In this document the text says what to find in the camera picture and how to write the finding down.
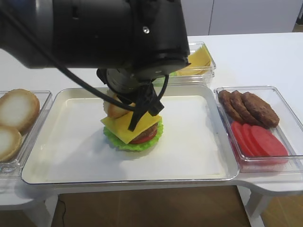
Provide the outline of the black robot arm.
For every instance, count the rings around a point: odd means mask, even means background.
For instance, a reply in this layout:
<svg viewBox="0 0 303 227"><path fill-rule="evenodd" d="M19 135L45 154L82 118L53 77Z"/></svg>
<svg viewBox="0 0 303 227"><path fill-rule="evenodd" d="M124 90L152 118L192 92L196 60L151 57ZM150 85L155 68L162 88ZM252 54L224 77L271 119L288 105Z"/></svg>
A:
<svg viewBox="0 0 303 227"><path fill-rule="evenodd" d="M163 109L153 82L187 67L190 54L179 0L3 0L0 47L132 111L130 131Z"/></svg>

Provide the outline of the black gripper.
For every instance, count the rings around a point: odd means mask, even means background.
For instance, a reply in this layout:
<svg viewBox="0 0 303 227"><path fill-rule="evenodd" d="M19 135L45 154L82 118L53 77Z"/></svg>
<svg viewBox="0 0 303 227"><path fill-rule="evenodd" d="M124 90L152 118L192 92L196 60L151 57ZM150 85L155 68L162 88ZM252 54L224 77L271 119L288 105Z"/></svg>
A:
<svg viewBox="0 0 303 227"><path fill-rule="evenodd" d="M157 94L153 85L154 79L137 80L130 73L120 69L97 69L97 77L117 94L123 104L135 103L129 131L135 130L146 112L156 116L164 109L161 98L165 87Z"/></svg>

